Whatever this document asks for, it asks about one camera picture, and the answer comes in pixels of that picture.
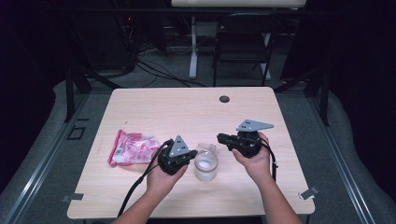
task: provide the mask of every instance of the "person's left hand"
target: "person's left hand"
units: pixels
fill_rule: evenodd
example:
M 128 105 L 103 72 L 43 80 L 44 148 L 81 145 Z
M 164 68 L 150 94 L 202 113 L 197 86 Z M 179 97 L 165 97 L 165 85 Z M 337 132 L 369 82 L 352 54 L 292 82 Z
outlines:
M 158 164 L 158 157 L 152 164 Z M 147 193 L 152 193 L 158 199 L 162 200 L 173 188 L 176 182 L 186 173 L 187 165 L 183 166 L 174 175 L 169 175 L 164 172 L 160 166 L 155 167 L 148 173 L 147 179 Z

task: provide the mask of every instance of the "black chair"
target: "black chair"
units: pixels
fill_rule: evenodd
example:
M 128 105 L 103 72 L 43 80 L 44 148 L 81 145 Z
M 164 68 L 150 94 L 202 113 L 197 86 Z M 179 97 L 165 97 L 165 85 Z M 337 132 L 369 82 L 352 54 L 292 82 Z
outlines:
M 216 31 L 213 86 L 216 86 L 218 62 L 266 63 L 262 74 L 262 86 L 268 73 L 272 48 L 276 35 L 282 28 L 280 19 L 259 13 L 233 13 L 219 20 Z M 269 34 L 265 44 L 264 35 Z

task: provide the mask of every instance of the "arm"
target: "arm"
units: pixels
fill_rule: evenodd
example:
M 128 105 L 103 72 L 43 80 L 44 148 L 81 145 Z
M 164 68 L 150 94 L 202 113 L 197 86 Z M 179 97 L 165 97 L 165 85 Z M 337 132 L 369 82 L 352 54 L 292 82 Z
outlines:
M 268 142 L 268 138 L 263 133 L 259 134 L 260 138 Z M 302 223 L 271 177 L 270 154 L 265 147 L 262 147 L 259 154 L 252 158 L 245 158 L 236 149 L 233 149 L 233 155 L 237 161 L 245 166 L 247 174 L 259 187 L 268 223 Z
M 158 164 L 157 160 L 155 160 L 153 166 Z M 163 172 L 160 167 L 154 168 L 150 173 L 148 173 L 148 186 L 146 192 L 120 217 L 118 217 L 113 224 L 146 223 L 157 205 L 172 190 L 173 186 L 184 175 L 186 170 L 187 166 L 184 166 L 174 175 L 169 175 Z

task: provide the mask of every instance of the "pink plastic bag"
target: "pink plastic bag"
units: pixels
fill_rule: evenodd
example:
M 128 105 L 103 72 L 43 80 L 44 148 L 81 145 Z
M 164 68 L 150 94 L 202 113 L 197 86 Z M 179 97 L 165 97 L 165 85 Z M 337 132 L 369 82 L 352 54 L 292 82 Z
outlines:
M 108 163 L 111 166 L 148 163 L 151 161 L 151 154 L 159 147 L 160 143 L 151 134 L 119 130 Z

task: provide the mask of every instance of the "table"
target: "table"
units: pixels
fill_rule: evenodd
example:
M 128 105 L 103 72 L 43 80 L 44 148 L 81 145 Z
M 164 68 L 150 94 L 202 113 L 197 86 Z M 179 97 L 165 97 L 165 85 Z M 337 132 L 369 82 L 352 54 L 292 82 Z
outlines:
M 172 0 L 172 7 L 304 7 L 306 0 Z M 198 54 L 196 45 L 196 21 L 191 17 L 190 78 L 197 76 Z M 266 64 L 261 64 L 262 71 Z
M 230 97 L 222 103 L 222 95 Z M 312 214 L 312 199 L 300 199 L 308 189 L 290 135 L 272 89 L 159 88 L 117 89 L 93 141 L 67 215 L 73 219 L 117 216 L 129 188 L 147 165 L 110 167 L 107 158 L 119 129 L 127 133 L 152 133 L 160 143 L 178 134 L 190 149 L 213 144 L 219 156 L 218 174 L 211 182 L 194 175 L 193 161 L 186 174 L 154 210 L 151 217 L 235 217 L 264 215 L 257 186 L 227 147 L 217 142 L 218 133 L 236 134 L 245 119 L 274 124 L 263 130 L 269 137 L 279 168 L 276 181 L 297 214 Z M 134 191 L 127 207 L 146 189 L 146 180 Z

